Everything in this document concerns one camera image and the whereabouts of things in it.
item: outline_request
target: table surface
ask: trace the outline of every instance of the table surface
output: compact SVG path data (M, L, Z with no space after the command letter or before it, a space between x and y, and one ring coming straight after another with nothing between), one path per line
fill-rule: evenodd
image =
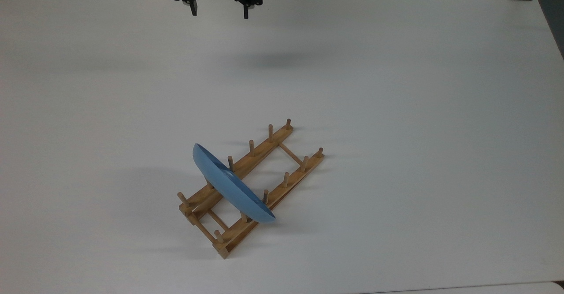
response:
M0 0L0 288L365 293L564 279L537 1ZM323 163L227 259L178 211L291 118ZM275 151L245 178L272 188ZM236 211L220 205L220 216Z

